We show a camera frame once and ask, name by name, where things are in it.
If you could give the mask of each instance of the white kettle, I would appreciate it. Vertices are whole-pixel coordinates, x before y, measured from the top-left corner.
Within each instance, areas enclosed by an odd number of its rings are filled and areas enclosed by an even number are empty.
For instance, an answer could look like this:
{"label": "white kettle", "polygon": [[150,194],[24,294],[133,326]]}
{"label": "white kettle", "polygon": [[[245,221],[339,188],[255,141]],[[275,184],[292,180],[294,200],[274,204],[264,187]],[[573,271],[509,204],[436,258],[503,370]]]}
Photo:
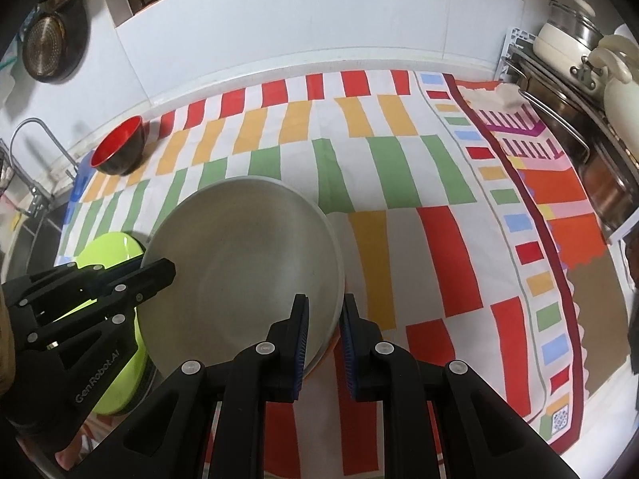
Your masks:
{"label": "white kettle", "polygon": [[608,67],[606,116],[639,160],[639,47],[624,36],[604,36],[588,61],[596,68]]}

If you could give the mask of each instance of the lime green plate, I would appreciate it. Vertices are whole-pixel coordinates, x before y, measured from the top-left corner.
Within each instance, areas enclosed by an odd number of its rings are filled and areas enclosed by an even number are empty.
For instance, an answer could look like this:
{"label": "lime green plate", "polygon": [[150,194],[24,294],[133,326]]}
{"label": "lime green plate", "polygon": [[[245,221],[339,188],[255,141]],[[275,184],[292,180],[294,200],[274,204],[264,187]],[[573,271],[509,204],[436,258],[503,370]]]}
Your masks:
{"label": "lime green plate", "polygon": [[[142,248],[136,240],[123,232],[108,232],[89,243],[75,258],[78,268],[101,264],[110,268],[118,263],[132,259],[142,254]],[[87,301],[76,310],[90,305],[94,301]],[[135,340],[137,352],[129,360],[124,369],[106,390],[102,398],[93,408],[96,414],[115,414],[122,411],[137,391],[143,378],[146,364],[146,347],[142,341],[140,328],[135,319]]]}

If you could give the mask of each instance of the yellow stripe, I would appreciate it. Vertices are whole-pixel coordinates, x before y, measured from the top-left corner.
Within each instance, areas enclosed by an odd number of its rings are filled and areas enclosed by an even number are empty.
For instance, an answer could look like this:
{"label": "yellow stripe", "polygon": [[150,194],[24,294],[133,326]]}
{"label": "yellow stripe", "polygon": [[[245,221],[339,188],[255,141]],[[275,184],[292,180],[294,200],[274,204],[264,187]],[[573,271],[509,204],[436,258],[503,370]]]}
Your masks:
{"label": "yellow stripe", "polygon": [[357,97],[337,97],[335,99],[344,112],[350,137],[373,137],[371,124],[368,123],[362,103]]}
{"label": "yellow stripe", "polygon": [[546,221],[555,219],[555,213],[552,211],[549,205],[542,204],[538,205],[537,208],[539,209],[539,212],[541,212],[541,215],[544,216],[544,219]]}
{"label": "yellow stripe", "polygon": [[568,403],[570,403],[570,395],[564,395],[561,398],[559,398],[556,402],[547,406],[546,414],[548,414],[549,416],[552,416],[559,409],[568,405]]}
{"label": "yellow stripe", "polygon": [[313,101],[295,101],[288,104],[278,143],[308,140],[312,104]]}
{"label": "yellow stripe", "polygon": [[534,296],[549,292],[555,287],[550,272],[543,272],[541,274],[528,277],[526,282],[528,283],[528,288],[530,288],[530,293]]}
{"label": "yellow stripe", "polygon": [[140,164],[140,167],[138,167],[135,171],[133,171],[133,173],[129,175],[129,179],[127,180],[127,187],[140,183],[140,181],[142,180],[142,176],[145,173],[146,166],[149,165],[150,158],[151,155],[147,154],[143,159],[143,163]]}
{"label": "yellow stripe", "polygon": [[180,129],[171,134],[169,142],[164,148],[164,153],[162,153],[162,158],[158,162],[158,169],[155,172],[157,176],[166,175],[175,171],[178,155],[186,144],[190,131],[190,129]]}
{"label": "yellow stripe", "polygon": [[106,179],[106,174],[96,171],[95,176],[93,176],[93,179],[89,184],[89,188],[86,190],[84,196],[82,197],[82,201],[85,203],[94,201],[98,197],[100,189],[102,189],[102,184]]}
{"label": "yellow stripe", "polygon": [[117,184],[122,179],[121,176],[110,176],[107,180],[107,184],[104,186],[102,190],[101,197],[110,196],[116,191]]}
{"label": "yellow stripe", "polygon": [[217,137],[219,137],[222,132],[225,121],[226,119],[217,119],[206,123],[206,126],[204,127],[204,136],[197,144],[191,165],[203,164],[204,162],[211,160],[211,152],[213,151],[213,147],[215,147]]}
{"label": "yellow stripe", "polygon": [[459,113],[459,108],[455,105],[435,105],[435,108],[439,111],[456,111]]}
{"label": "yellow stripe", "polygon": [[255,151],[260,147],[268,108],[258,108],[244,113],[240,133],[233,146],[233,154]]}
{"label": "yellow stripe", "polygon": [[504,170],[496,165],[480,167],[479,173],[484,180],[504,180],[507,178]]}
{"label": "yellow stripe", "polygon": [[509,156],[508,161],[515,169],[526,169],[526,164],[518,156]]}
{"label": "yellow stripe", "polygon": [[377,323],[381,331],[395,329],[386,211],[353,212],[348,219],[366,281],[368,319]]}
{"label": "yellow stripe", "polygon": [[399,95],[378,95],[377,100],[393,135],[396,137],[417,135],[415,125],[410,120]]}

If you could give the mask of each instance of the faucet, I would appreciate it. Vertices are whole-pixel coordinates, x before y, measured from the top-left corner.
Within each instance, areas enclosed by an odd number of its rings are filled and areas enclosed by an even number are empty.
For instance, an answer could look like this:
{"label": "faucet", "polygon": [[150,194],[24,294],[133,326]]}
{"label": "faucet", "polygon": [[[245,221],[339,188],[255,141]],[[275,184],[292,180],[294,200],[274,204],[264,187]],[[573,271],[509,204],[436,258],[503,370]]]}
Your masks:
{"label": "faucet", "polygon": [[[44,129],[45,133],[53,141],[56,147],[62,152],[65,158],[71,163],[71,166],[75,170],[76,174],[78,172],[78,164],[71,157],[71,155],[69,155],[68,151],[62,146],[62,144],[60,144],[58,139],[53,135],[53,133],[51,132],[47,124],[44,123],[43,120],[37,117],[30,117],[28,119],[24,119],[20,124],[18,124],[18,127],[15,128],[14,133],[11,136],[11,142],[9,143],[9,165],[18,174],[18,177],[20,177],[20,179],[27,184],[27,186],[29,187],[29,192],[33,196],[33,199],[31,200],[31,203],[29,207],[27,208],[27,210],[22,211],[25,215],[32,218],[41,209],[49,208],[53,200],[53,196],[51,193],[44,190],[42,186],[36,182],[36,180],[31,178],[27,174],[27,172],[22,168],[22,166],[17,162],[17,160],[15,160],[14,158],[13,151],[14,151],[15,137],[18,134],[18,131],[20,131],[20,129],[22,128],[22,126],[29,123],[37,123],[42,127],[42,129]],[[6,146],[4,145],[4,142],[0,143],[0,147],[6,150]],[[73,175],[68,170],[66,171],[66,174],[71,178],[71,180],[73,180]]]}

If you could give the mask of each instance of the green stripe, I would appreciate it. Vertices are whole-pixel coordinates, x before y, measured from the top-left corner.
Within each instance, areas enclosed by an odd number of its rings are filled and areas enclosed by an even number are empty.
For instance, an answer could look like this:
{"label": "green stripe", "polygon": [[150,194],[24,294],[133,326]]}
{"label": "green stripe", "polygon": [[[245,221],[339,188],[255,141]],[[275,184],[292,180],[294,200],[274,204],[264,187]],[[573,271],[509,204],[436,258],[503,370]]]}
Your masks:
{"label": "green stripe", "polygon": [[386,206],[389,209],[421,207],[422,203],[399,140],[396,137],[370,137],[367,140]]}
{"label": "green stripe", "polygon": [[71,220],[69,220],[69,224],[66,225],[65,236],[62,239],[62,243],[60,244],[60,249],[58,250],[58,255],[64,255],[66,251],[66,245],[69,243],[69,236],[71,235],[71,231],[73,230],[73,226],[75,225],[75,221],[78,219],[80,215],[80,209],[84,204],[76,203],[74,204],[75,209],[73,209],[73,214],[71,215]]}
{"label": "green stripe", "polygon": [[202,176],[197,184],[197,189],[200,190],[202,187],[224,179],[227,161],[228,158],[220,158],[220,160],[206,162],[202,167]]}
{"label": "green stripe", "polygon": [[318,206],[324,214],[355,212],[330,140],[316,139],[312,143],[318,167]]}
{"label": "green stripe", "polygon": [[494,201],[496,201],[497,205],[504,204],[518,204],[519,196],[514,191],[514,189],[495,189],[490,192],[493,195]]}
{"label": "green stripe", "polygon": [[98,238],[102,234],[106,234],[111,228],[111,221],[113,221],[113,215],[116,213],[117,201],[120,198],[122,191],[118,191],[113,195],[111,201],[107,204],[107,208],[104,210],[104,215],[98,225],[98,230],[95,231],[95,237]]}
{"label": "green stripe", "polygon": [[82,230],[78,237],[78,244],[75,246],[75,251],[73,253],[74,256],[80,255],[81,251],[84,250],[87,241],[89,241],[89,234],[91,233],[95,220],[98,218],[98,212],[100,212],[100,207],[102,206],[103,201],[104,198],[100,198],[99,200],[91,202],[89,210],[86,213],[86,217],[84,218],[84,223],[82,224]]}
{"label": "green stripe", "polygon": [[545,308],[542,308],[537,312],[537,325],[539,331],[555,326],[555,324],[561,322],[561,312],[559,311],[559,303],[551,304]]}
{"label": "green stripe", "polygon": [[143,180],[135,187],[133,198],[131,199],[131,206],[129,207],[129,214],[127,214],[127,218],[124,220],[124,225],[122,225],[122,232],[130,234],[133,230],[133,225],[135,225],[135,221],[140,215],[140,210],[142,209],[142,199],[145,197],[145,191],[148,184],[149,180]]}
{"label": "green stripe", "polygon": [[164,221],[164,218],[169,215],[169,212],[175,209],[178,205],[182,186],[184,185],[184,181],[187,179],[188,169],[189,168],[180,169],[175,173],[173,182],[171,182],[171,186],[169,187],[169,192],[167,193],[166,198],[164,198],[162,209],[160,209],[160,214],[158,215],[158,219],[155,220],[155,224],[153,225],[151,232],[155,232]]}
{"label": "green stripe", "polygon": [[282,179],[280,168],[279,146],[258,149],[250,154],[250,164],[248,164],[248,174],[251,176],[266,176]]}
{"label": "green stripe", "polygon": [[443,145],[442,139],[437,135],[427,135],[422,137],[422,140],[435,161],[449,204],[475,203],[477,200],[473,196],[473,192],[464,180],[459,167],[450,156],[446,146]]}
{"label": "green stripe", "polygon": [[466,117],[444,117],[444,120],[451,126],[471,126]]}
{"label": "green stripe", "polygon": [[539,422],[539,435],[548,441],[553,435],[553,419],[552,416],[544,414]]}

